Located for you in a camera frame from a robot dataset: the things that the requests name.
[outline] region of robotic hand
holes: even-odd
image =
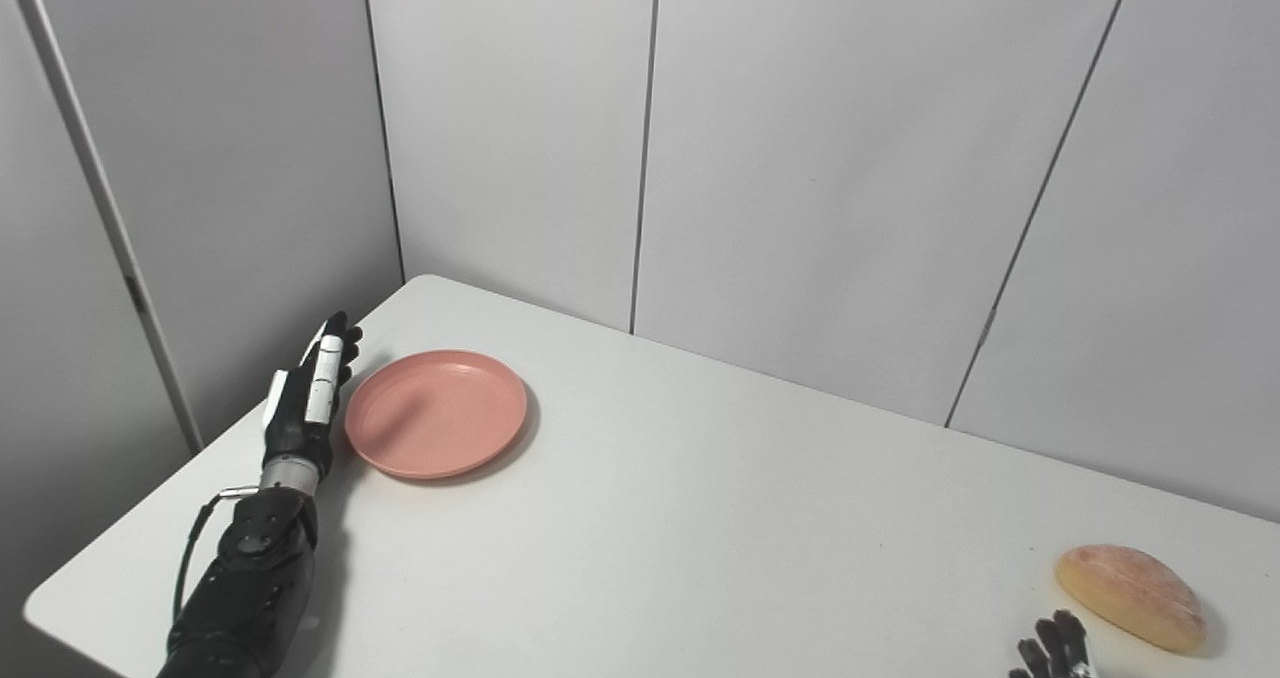
[[[1089,664],[1084,624],[1070,610],[1056,610],[1052,620],[1038,620],[1036,633],[1039,642],[1018,642],[1027,670],[1015,668],[1009,678],[1098,678]]]
[[[169,659],[160,678],[269,678],[279,670],[311,595],[316,486],[333,464],[338,388],[360,353],[360,327],[334,313],[302,363],[275,372],[264,412],[257,487],[220,491],[196,518],[178,573]],[[241,499],[218,556],[180,605],[195,541],[221,499]]]

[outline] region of black cable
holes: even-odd
[[[196,514],[196,522],[191,526],[191,533],[187,535],[187,548],[182,551],[182,563],[178,564],[178,585],[173,588],[174,620],[178,620],[178,613],[182,611],[182,592],[187,585],[187,567],[191,565],[191,554],[195,553],[196,541],[200,540],[200,533],[205,530],[205,523],[209,523],[209,517],[214,514],[214,507],[220,500],[223,500],[223,494],[215,495],[214,500],[201,505],[200,513]]]
[[[187,548],[182,551],[182,563],[178,564],[178,583],[173,587],[173,619],[178,620],[178,614],[182,611],[182,594],[187,587],[187,569],[191,567],[191,554],[196,551],[196,541],[200,540],[200,533],[205,530],[205,523],[209,523],[209,518],[214,514],[215,505],[223,499],[236,499],[239,500],[243,496],[256,494],[257,489],[252,486],[246,487],[228,487],[224,491],[218,491],[218,495],[212,500],[206,501],[201,505],[200,513],[196,514],[196,522],[191,526],[191,533],[187,533]]]

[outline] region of white table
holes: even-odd
[[[1036,618],[1074,608],[1051,567],[1079,542],[1165,559],[1219,633],[1210,658],[1176,658],[1082,613],[1106,678],[1275,673],[1280,526],[442,278],[362,324],[355,382],[416,351],[480,351],[525,379],[534,426],[443,484],[339,459],[285,677],[1001,678]],[[260,459],[255,411],[27,618],[152,678],[196,508]]]

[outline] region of white wall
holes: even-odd
[[[410,276],[626,330],[653,0],[371,0]]]
[[[954,427],[1280,519],[1280,0],[1125,0]]]
[[[1115,0],[660,0],[636,335],[942,423]]]
[[[399,285],[364,0],[45,0],[206,440]]]
[[[188,454],[15,0],[0,0],[0,665],[83,678],[97,672],[22,604]]]

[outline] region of pink plate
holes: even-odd
[[[347,406],[347,438],[383,473],[457,476],[515,440],[525,402],[525,382],[489,356],[419,353],[380,368],[357,388]]]

